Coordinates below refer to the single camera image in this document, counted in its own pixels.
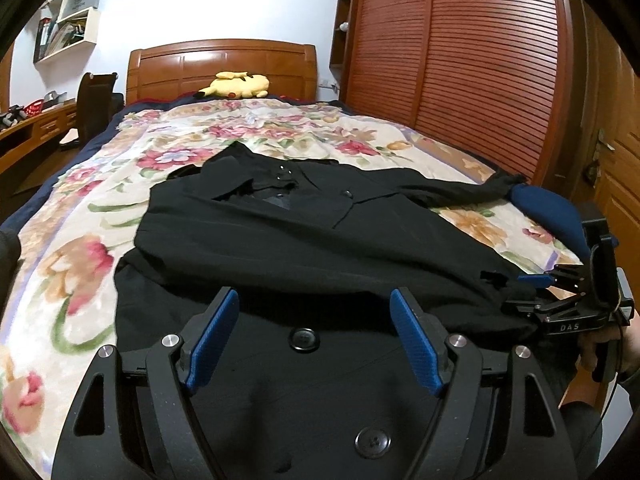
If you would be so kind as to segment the person right hand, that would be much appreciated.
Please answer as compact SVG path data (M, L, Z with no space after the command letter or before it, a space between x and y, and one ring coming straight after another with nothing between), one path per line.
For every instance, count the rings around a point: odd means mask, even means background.
M614 352L617 369L623 378L639 370L639 313L628 325L607 327L579 336L580 364L588 372L594 372L600 362L608 362L608 352Z

